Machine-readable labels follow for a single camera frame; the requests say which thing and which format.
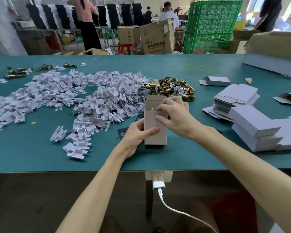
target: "person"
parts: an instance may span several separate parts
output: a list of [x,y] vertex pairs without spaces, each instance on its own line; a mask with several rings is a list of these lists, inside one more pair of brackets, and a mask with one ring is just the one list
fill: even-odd
[[164,3],[164,13],[161,14],[159,17],[159,21],[165,19],[172,19],[173,30],[177,31],[179,29],[179,18],[178,16],[172,11],[170,1]]
[[147,12],[145,14],[145,24],[152,23],[152,12],[150,11],[150,7],[148,6]]
[[281,0],[265,0],[260,12],[261,19],[254,29],[261,33],[273,31],[281,8]]
[[99,36],[93,22],[92,13],[98,15],[96,7],[90,0],[69,0],[67,4],[75,6],[82,33],[85,50],[91,48],[101,49]]
[[[188,103],[179,96],[166,98],[156,110],[167,112],[171,118],[168,120],[156,116],[158,122],[175,134],[195,141],[217,157],[282,230],[291,233],[291,177],[237,146],[213,127],[198,122],[190,114]],[[99,232],[123,162],[135,153],[144,138],[160,132],[159,127],[143,129],[144,119],[129,126],[123,139],[76,200],[56,233]]]

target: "label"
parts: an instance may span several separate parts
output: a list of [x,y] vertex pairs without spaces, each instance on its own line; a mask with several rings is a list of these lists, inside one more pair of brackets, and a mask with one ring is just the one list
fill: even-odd
[[164,25],[164,33],[167,33],[168,32],[168,26],[167,24]]

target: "workbench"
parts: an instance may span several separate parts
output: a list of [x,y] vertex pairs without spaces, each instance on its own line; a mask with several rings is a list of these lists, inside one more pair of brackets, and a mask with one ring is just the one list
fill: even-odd
[[[253,79],[252,86],[258,88],[258,94],[261,96],[255,104],[259,111],[271,119],[291,116],[290,105],[282,105],[272,98],[291,92],[291,78],[242,64],[242,54],[103,55],[96,60],[92,60],[93,58],[94,56],[90,55],[0,56],[0,79],[7,72],[6,66],[36,69],[42,64],[62,66],[66,62],[77,65],[77,71],[85,74],[114,70],[120,73],[141,71],[146,77],[158,80],[166,76],[183,79],[195,87],[196,99],[189,103],[190,113],[201,123],[220,130],[222,135],[246,150],[249,150],[248,147],[231,129],[231,122],[214,119],[202,111],[202,108],[213,105],[213,97],[224,87],[202,86],[199,80],[205,76],[226,76],[231,84],[239,84],[246,83],[245,78],[250,77]],[[82,62],[87,63],[85,67],[81,67]],[[68,74],[69,70],[60,72]],[[8,96],[24,87],[23,84],[40,73],[42,72],[33,71],[25,78],[0,83],[0,96]],[[96,89],[96,86],[87,86],[87,94],[78,97],[91,95]],[[50,141],[58,126],[63,125],[68,132],[72,129],[76,118],[72,109],[73,107],[64,106],[61,111],[55,111],[54,107],[44,106],[27,114],[24,123],[5,126],[0,132],[0,173],[98,171],[114,148],[114,141],[118,137],[117,130],[128,127],[136,118],[124,119],[121,123],[111,124],[108,131],[94,134],[88,154],[83,160],[76,160],[66,156],[62,149],[68,140]],[[291,151],[260,152],[256,155],[276,168],[291,168]],[[121,171],[223,169],[226,167],[200,145],[168,130],[166,146],[160,149],[145,149],[144,143],[141,143],[136,153],[124,162]],[[151,184],[147,185],[148,191],[149,188],[151,190]],[[150,195],[147,200],[151,200],[151,192],[148,193]]]

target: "woman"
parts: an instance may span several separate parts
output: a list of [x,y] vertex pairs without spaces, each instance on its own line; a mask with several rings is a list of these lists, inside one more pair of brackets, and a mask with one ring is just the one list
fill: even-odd
[[75,6],[76,8],[85,50],[91,48],[101,49],[99,37],[92,18],[92,13],[98,15],[98,11],[93,3],[90,0],[69,0],[67,4]]

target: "plastic stool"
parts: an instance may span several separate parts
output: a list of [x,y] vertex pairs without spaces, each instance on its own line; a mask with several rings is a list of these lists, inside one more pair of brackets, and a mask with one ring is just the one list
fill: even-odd
[[125,47],[127,48],[127,52],[131,52],[133,50],[132,44],[121,45],[119,43],[119,55],[126,55]]

